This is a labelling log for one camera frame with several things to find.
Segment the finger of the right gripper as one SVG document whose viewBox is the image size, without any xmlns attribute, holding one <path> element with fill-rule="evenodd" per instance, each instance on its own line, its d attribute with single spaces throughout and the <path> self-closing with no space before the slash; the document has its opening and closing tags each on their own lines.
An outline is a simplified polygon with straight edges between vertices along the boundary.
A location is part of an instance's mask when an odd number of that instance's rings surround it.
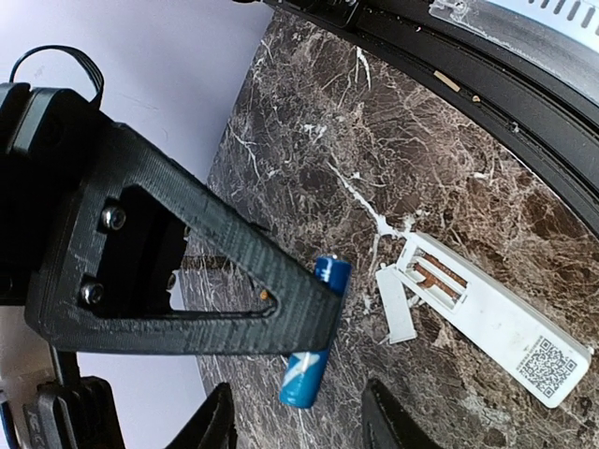
<svg viewBox="0 0 599 449">
<path fill-rule="evenodd" d="M 340 295 L 115 123 L 34 275 L 25 319 L 63 351 L 287 355 L 331 343 Z"/>
</svg>

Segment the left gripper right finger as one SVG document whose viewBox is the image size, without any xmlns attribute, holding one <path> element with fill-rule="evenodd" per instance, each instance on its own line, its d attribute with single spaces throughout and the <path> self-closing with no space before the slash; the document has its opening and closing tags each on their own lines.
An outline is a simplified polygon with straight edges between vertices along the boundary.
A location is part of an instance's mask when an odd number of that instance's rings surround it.
<svg viewBox="0 0 599 449">
<path fill-rule="evenodd" d="M 376 378 L 368 380 L 361 395 L 361 425 L 364 448 L 441 448 Z"/>
</svg>

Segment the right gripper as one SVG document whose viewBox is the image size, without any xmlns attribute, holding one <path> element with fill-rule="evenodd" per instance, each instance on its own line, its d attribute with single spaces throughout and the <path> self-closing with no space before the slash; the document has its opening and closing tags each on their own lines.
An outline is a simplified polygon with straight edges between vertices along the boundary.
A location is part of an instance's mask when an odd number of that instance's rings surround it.
<svg viewBox="0 0 599 449">
<path fill-rule="evenodd" d="M 114 121 L 68 88 L 1 86 L 1 297 L 25 299 L 60 222 Z"/>
</svg>

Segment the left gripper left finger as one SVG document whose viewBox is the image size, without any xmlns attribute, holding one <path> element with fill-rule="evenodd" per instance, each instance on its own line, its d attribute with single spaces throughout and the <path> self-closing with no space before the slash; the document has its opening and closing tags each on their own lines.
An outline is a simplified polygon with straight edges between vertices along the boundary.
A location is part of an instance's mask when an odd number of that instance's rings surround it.
<svg viewBox="0 0 599 449">
<path fill-rule="evenodd" d="M 168 449 L 235 449 L 238 433 L 229 383 L 218 384 L 207 396 Z"/>
</svg>

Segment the white battery cover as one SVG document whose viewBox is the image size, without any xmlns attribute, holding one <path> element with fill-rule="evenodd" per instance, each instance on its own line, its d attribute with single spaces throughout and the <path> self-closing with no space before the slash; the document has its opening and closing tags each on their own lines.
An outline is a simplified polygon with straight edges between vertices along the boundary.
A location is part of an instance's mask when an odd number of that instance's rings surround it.
<svg viewBox="0 0 599 449">
<path fill-rule="evenodd" d="M 389 343 L 415 339 L 417 333 L 399 271 L 394 266 L 381 267 L 375 279 L 387 320 Z"/>
</svg>

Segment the white remote control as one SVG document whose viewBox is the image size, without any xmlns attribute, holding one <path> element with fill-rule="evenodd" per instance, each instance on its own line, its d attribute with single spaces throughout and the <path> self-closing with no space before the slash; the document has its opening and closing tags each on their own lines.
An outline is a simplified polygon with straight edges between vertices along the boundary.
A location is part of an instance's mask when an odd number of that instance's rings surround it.
<svg viewBox="0 0 599 449">
<path fill-rule="evenodd" d="M 558 407 L 588 372 L 591 351 L 439 240 L 405 238 L 395 264 L 402 283 L 546 407 Z"/>
</svg>

